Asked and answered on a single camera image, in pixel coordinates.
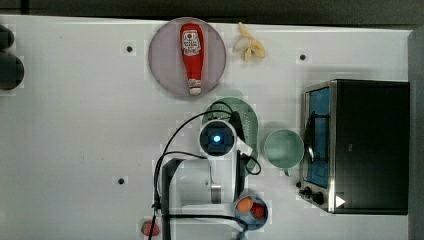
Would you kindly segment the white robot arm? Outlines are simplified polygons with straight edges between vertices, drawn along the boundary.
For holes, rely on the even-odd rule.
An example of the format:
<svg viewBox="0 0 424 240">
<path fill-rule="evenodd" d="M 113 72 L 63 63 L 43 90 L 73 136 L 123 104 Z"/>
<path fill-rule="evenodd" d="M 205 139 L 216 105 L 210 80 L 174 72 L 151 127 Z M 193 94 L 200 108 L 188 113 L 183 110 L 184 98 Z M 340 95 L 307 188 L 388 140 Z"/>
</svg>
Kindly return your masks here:
<svg viewBox="0 0 424 240">
<path fill-rule="evenodd" d="M 160 200 L 163 240 L 225 240 L 242 220 L 231 207 L 244 190 L 246 143 L 239 120 L 204 123 L 196 144 L 200 155 L 173 158 L 162 167 Z"/>
</svg>

